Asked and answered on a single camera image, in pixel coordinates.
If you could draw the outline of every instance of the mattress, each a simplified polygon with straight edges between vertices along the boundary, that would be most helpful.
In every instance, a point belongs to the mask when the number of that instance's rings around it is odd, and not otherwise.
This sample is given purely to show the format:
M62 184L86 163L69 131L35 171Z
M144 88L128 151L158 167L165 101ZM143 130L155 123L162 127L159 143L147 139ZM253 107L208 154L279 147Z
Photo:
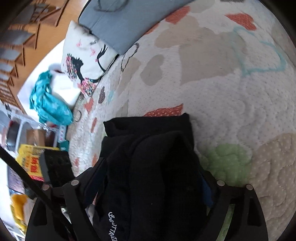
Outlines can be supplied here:
M252 184L269 240L277 240L296 210L295 53L257 0L197 0L178 9L77 102L67 133L74 174L96 163L103 121L186 112L203 167L229 185Z

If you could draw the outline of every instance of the brown box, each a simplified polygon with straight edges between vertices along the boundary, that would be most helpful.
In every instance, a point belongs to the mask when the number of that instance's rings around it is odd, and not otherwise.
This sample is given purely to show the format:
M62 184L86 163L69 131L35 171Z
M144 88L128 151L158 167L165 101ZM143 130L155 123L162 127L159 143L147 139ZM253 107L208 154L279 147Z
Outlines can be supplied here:
M27 130L27 144L33 146L45 146L45 130Z

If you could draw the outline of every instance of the wooden floor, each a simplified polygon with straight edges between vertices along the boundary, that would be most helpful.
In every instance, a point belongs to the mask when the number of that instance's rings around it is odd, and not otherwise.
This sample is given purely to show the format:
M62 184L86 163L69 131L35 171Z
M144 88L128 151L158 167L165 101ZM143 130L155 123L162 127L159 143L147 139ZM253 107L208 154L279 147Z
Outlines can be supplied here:
M78 16L87 1L88 0L69 0L57 27L41 24L37 49L34 50L25 48L25 66L20 64L17 65L19 79L14 80L14 87L10 87L12 94L16 98L16 101L19 105L20 102L17 98L17 94L26 81L27 77L38 65L38 63L46 56L46 54L48 54L59 42L65 38L70 21L77 21ZM63 0L50 0L50 2L58 3L63 2Z

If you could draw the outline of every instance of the pink butterfly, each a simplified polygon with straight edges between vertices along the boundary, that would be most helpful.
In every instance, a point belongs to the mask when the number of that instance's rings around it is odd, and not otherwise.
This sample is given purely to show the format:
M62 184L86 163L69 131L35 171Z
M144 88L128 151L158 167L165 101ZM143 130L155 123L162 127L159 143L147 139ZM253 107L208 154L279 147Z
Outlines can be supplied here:
M76 47L80 47L81 46L81 39L79 40L79 42L76 44Z
M91 48L91 56L95 55L96 51Z

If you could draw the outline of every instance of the gray fabric case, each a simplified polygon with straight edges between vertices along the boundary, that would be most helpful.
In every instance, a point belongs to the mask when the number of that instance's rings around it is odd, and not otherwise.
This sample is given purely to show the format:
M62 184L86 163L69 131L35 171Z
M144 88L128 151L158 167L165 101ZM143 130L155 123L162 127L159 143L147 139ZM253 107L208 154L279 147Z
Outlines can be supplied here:
M114 6L120 0L104 1ZM90 0L78 22L122 55L156 23L191 1L128 0L115 12L102 12L98 11L98 0ZM101 5L108 9L106 2Z

